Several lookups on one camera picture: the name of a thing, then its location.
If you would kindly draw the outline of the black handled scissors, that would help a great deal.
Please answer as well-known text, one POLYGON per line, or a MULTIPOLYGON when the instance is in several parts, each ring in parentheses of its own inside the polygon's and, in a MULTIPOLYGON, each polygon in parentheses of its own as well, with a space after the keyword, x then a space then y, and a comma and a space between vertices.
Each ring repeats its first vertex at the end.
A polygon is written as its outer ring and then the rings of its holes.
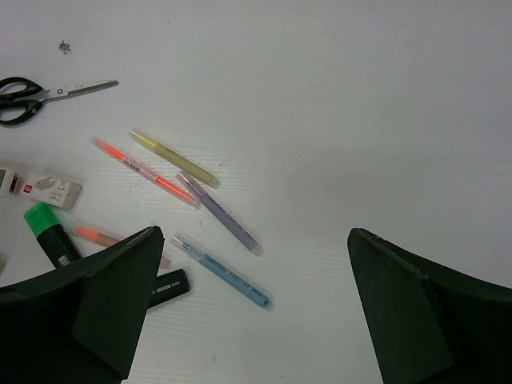
POLYGON ((118 84, 118 80, 108 80, 44 89, 28 78, 4 78, 1 80, 1 114, 12 110, 22 110, 22 112, 15 118, 1 118, 1 126, 11 128, 25 124, 37 115, 48 101, 72 98, 108 89, 118 84))

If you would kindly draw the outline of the yellow slim highlighter pen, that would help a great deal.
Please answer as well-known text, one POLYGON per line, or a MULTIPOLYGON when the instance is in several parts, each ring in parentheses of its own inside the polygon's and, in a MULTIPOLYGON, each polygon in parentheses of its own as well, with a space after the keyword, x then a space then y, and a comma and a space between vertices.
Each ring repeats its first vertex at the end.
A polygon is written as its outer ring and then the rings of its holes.
POLYGON ((164 145, 156 138, 153 138, 138 130, 131 130, 129 135, 134 141, 136 141, 137 144, 145 147, 157 156, 175 165, 180 170, 183 170, 191 176, 194 176, 199 181, 214 189, 217 189, 220 186, 220 181, 211 172, 192 162, 188 158, 180 155, 178 152, 164 145))

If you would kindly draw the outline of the red slim highlighter pen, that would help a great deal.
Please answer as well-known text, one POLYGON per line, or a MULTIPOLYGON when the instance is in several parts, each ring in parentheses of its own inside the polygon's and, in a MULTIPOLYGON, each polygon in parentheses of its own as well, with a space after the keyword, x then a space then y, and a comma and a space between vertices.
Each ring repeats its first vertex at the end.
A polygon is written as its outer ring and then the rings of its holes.
POLYGON ((125 167, 129 168, 136 174, 139 174, 140 176, 144 177, 144 179, 158 186, 168 194, 171 194, 172 196, 176 197, 178 200, 184 202, 188 206, 192 206, 193 208, 199 207, 197 199, 194 198, 190 193, 185 192, 181 187, 167 180, 159 173, 157 173, 155 170, 143 164, 136 158, 129 156, 128 153, 121 151, 120 149, 112 146, 111 144, 99 138, 92 138, 91 142, 103 153, 120 162, 121 164, 123 164, 125 167))

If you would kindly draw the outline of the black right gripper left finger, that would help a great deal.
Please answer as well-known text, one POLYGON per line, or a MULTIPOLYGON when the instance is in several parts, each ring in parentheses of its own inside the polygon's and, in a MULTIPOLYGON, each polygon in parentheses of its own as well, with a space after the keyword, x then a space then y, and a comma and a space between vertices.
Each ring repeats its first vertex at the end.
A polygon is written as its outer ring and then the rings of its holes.
POLYGON ((128 378, 162 256, 150 226, 80 261, 1 289, 3 383, 128 378))

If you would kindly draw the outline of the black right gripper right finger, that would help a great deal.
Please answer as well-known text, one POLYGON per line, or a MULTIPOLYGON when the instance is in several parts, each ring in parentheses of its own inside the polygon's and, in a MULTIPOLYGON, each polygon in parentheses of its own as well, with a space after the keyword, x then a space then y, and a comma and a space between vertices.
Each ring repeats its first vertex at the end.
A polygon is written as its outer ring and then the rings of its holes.
POLYGON ((511 290, 362 228, 350 264, 385 383, 509 383, 511 290))

